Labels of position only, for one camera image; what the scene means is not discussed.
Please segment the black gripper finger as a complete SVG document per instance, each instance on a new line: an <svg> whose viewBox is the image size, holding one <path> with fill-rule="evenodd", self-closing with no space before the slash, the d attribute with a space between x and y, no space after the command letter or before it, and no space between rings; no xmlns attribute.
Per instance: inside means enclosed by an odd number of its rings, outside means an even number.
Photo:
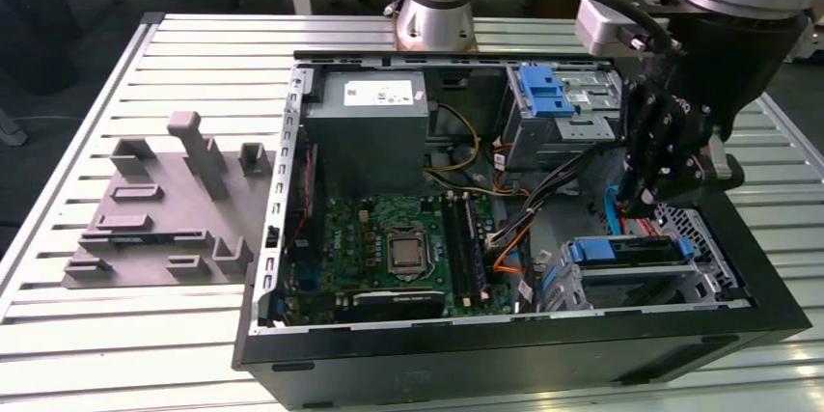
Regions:
<svg viewBox="0 0 824 412"><path fill-rule="evenodd" d="M629 206L629 217L647 216L657 203L685 193L694 181L683 180L687 159L705 144L705 116L654 107L654 119L645 149L638 196Z"/></svg>
<svg viewBox="0 0 824 412"><path fill-rule="evenodd" d="M641 186L645 149L654 119L654 96L643 83L630 83L626 88L623 115L625 174L621 181L621 201L630 206Z"/></svg>

